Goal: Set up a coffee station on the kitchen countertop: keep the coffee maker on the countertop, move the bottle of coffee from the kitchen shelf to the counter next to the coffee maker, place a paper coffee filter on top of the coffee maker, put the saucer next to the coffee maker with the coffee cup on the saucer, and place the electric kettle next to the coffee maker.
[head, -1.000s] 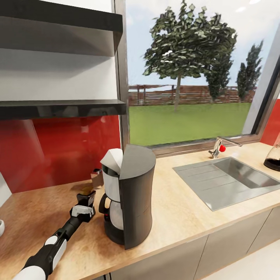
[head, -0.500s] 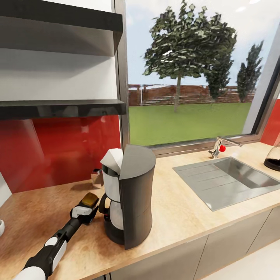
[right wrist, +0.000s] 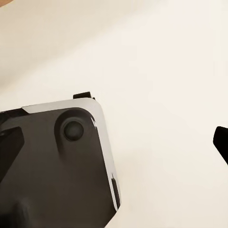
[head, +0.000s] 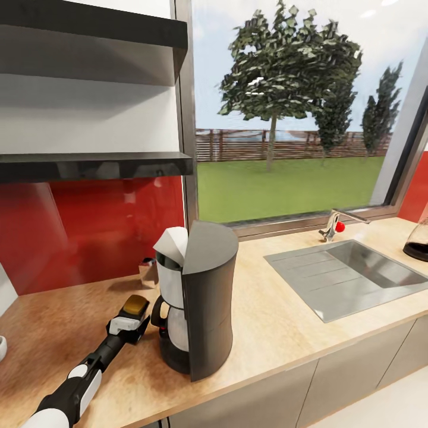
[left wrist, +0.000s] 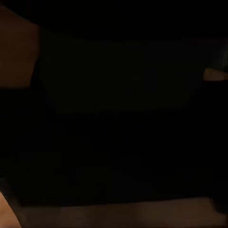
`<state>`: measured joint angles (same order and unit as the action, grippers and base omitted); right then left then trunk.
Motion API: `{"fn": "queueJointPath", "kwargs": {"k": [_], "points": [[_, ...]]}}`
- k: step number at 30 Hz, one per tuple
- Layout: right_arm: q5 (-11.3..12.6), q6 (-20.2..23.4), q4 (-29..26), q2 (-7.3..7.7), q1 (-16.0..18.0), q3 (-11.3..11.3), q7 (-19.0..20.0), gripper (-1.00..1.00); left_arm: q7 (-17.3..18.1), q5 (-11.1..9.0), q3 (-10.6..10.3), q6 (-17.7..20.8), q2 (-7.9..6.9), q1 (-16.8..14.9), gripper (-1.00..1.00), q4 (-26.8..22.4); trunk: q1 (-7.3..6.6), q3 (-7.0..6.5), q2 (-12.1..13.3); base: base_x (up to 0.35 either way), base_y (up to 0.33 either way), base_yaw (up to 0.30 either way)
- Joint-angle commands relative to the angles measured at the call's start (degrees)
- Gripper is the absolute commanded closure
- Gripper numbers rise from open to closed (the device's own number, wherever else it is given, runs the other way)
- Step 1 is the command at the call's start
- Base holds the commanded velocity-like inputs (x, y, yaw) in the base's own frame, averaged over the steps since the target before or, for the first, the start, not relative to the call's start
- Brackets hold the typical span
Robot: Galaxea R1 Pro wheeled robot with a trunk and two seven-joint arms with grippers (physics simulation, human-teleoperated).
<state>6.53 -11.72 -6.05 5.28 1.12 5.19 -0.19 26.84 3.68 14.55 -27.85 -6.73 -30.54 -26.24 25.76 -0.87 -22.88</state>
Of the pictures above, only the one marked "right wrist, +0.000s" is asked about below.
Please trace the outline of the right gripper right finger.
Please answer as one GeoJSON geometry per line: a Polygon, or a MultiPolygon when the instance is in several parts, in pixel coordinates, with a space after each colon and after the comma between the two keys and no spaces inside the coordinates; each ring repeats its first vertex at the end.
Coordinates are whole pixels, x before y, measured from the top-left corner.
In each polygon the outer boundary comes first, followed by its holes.
{"type": "Polygon", "coordinates": [[[228,165],[228,128],[222,126],[216,128],[213,144],[228,165]]]}

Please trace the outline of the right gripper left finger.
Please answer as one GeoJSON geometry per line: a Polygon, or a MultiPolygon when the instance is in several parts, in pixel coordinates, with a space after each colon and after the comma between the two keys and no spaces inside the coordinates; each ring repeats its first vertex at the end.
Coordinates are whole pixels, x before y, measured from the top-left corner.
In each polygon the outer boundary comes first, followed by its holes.
{"type": "Polygon", "coordinates": [[[25,144],[21,127],[0,132],[0,183],[25,144]]]}

